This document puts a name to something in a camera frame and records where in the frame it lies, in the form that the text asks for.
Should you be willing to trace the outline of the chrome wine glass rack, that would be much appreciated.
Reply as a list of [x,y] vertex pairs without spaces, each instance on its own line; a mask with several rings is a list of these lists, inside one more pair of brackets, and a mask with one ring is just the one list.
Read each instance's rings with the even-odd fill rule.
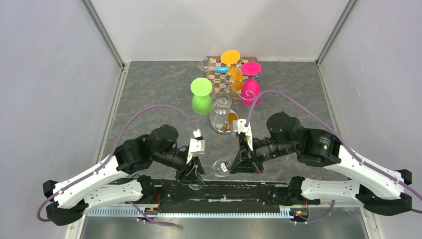
[[[247,76],[243,75],[243,82],[244,83],[246,82],[247,78],[248,78]],[[234,120],[237,120],[238,119],[238,114],[232,109],[232,106],[230,108],[231,108],[231,110],[230,110],[230,113],[228,115],[228,122],[224,125],[225,126],[224,131],[223,132],[220,132],[220,131],[217,131],[217,130],[213,129],[213,127],[212,127],[213,130],[215,130],[216,132],[221,133],[221,134],[229,134],[231,132],[231,124],[232,124],[232,122]]]

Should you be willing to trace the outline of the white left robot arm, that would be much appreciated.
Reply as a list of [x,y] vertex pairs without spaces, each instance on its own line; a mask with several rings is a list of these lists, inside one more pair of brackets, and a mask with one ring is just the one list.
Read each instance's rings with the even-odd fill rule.
[[199,156],[204,153],[206,142],[199,130],[194,131],[187,146],[179,147],[178,137],[173,126],[162,125],[149,134],[125,141],[104,160],[71,179],[44,182],[45,220],[65,226],[112,204],[160,203],[160,194],[150,176],[133,177],[153,162],[175,169],[178,183],[202,186],[205,171]]

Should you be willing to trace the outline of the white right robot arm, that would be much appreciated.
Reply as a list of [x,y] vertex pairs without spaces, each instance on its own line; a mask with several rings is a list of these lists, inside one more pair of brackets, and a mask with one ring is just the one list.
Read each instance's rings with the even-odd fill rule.
[[230,174],[257,173],[263,163],[295,153],[307,166],[340,173],[344,181],[321,181],[301,176],[291,179],[287,195],[291,202],[303,200],[359,202],[375,214],[394,216],[412,210],[412,197],[404,187],[412,182],[408,170],[390,170],[362,157],[356,160],[344,143],[322,129],[305,128],[285,112],[270,116],[266,122],[269,137],[254,138],[244,119],[231,128],[237,135],[239,150],[229,168]]

